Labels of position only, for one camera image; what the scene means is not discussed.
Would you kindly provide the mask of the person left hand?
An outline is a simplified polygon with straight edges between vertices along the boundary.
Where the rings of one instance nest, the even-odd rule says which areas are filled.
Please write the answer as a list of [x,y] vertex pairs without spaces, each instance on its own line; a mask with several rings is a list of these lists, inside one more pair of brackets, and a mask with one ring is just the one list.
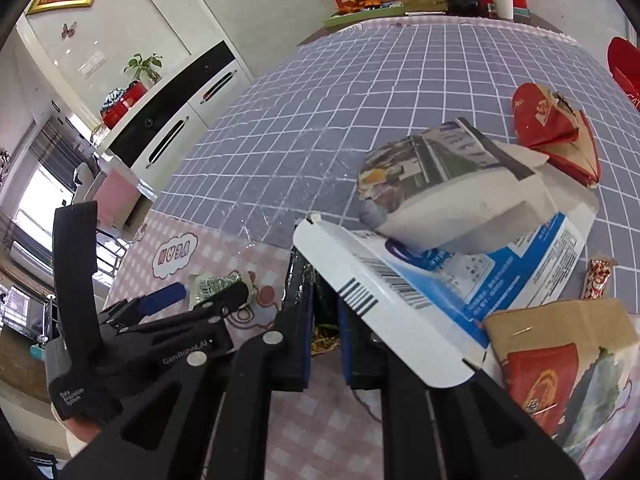
[[74,417],[64,420],[66,429],[82,442],[91,442],[100,432],[101,427],[91,419]]

